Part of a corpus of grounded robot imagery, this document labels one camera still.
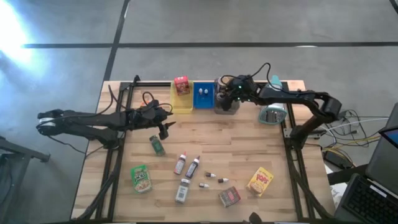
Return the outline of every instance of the concrete floor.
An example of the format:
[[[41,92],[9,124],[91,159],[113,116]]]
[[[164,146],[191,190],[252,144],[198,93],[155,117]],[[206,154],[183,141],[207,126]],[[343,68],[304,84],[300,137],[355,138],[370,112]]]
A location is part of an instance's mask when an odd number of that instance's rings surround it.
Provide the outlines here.
[[[0,135],[51,153],[49,163],[30,163],[12,218],[65,221],[83,156],[39,135],[37,113],[55,108],[94,112],[111,49],[14,51],[10,43],[112,43],[123,0],[0,2],[7,3],[0,7],[0,28],[16,24],[0,35],[7,55],[0,55]],[[120,42],[371,41],[398,41],[398,14],[388,0],[137,0],[130,2]],[[329,92],[344,109],[389,116],[398,101],[397,58],[398,47],[119,49],[110,80],[132,80],[135,74],[143,80],[182,74],[208,80],[252,73],[270,62],[272,74],[305,80],[308,89]],[[371,134],[385,123],[364,127]],[[86,150],[83,138],[58,139]],[[322,139],[323,145],[329,143]],[[358,165],[369,162],[374,147],[344,149]]]

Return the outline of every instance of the laptop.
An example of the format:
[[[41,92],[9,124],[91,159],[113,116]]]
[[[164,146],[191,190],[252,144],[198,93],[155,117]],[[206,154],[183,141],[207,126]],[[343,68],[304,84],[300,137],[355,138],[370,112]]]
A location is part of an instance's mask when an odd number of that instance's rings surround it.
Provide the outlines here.
[[[365,176],[354,174],[335,218],[359,223],[398,223],[398,103],[378,142]]]

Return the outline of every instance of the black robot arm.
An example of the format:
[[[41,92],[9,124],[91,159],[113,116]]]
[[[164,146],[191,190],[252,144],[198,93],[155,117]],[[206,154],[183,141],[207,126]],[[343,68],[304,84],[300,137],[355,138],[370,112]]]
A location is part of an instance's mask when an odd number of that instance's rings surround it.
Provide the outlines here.
[[[290,133],[290,143],[296,149],[302,149],[308,135],[324,123],[338,119],[341,103],[325,92],[286,91],[271,86],[258,85],[252,75],[233,77],[224,88],[216,93],[216,98],[223,110],[230,109],[234,101],[250,101],[256,105],[271,105],[273,103],[293,103],[305,105],[313,116],[303,125],[296,126]]]
[[[39,113],[39,125],[36,126],[40,134],[56,136],[58,134],[72,134],[97,139],[105,148],[112,149],[119,146],[119,131],[138,130],[158,127],[159,137],[169,136],[167,130],[174,123],[162,124],[171,112],[164,110],[158,100],[152,100],[146,106],[129,109],[111,114],[82,113],[72,110],[52,110]],[[105,129],[92,126],[104,126]]]

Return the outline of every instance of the wooden tabletop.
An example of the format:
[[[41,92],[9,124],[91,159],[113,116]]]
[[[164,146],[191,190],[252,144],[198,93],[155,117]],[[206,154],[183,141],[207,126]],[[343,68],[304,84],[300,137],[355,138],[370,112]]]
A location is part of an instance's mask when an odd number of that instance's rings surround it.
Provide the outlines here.
[[[290,90],[304,90],[301,80],[287,81]],[[120,82],[104,82],[98,111],[110,103],[108,84],[114,93]],[[169,103],[170,88],[135,88],[132,107],[142,102],[142,93],[150,91],[161,103]],[[108,113],[115,109],[114,104]],[[311,112],[302,105],[293,105],[297,124],[304,123]],[[156,157],[149,137],[158,134],[157,128],[127,132],[121,168],[114,222],[241,222],[256,212],[263,221],[296,221],[292,188],[279,125],[271,126],[257,121],[260,106],[241,103],[235,115],[214,114],[213,110],[193,110],[192,114],[174,114],[167,122],[176,121],[169,129],[169,137],[162,141],[165,157]],[[90,142],[88,152],[98,148],[98,141]],[[187,152],[187,163],[182,175],[173,173],[178,157]],[[181,178],[184,178],[192,160],[200,155],[200,165],[190,184],[186,202],[175,202]],[[330,186],[319,147],[305,146],[303,157],[311,191],[330,213],[334,205]],[[106,150],[102,149],[86,159],[76,195],[72,217],[77,217],[98,193],[103,175]],[[135,194],[130,169],[147,165],[153,190]],[[274,179],[261,198],[253,197],[244,187],[259,167],[274,175]],[[219,184],[204,176],[205,171],[217,177],[228,178]],[[200,189],[200,182],[210,185]],[[224,208],[218,194],[235,186],[241,201]],[[303,193],[300,191],[304,214],[307,214]],[[109,195],[104,213],[108,211]]]

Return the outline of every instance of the green snack box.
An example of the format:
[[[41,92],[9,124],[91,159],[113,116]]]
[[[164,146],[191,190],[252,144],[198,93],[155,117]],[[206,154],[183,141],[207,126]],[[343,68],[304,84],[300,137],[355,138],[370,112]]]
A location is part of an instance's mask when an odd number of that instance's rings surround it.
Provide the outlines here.
[[[134,186],[134,191],[137,194],[152,190],[152,183],[150,182],[147,166],[140,165],[133,167],[131,169],[131,179]]]

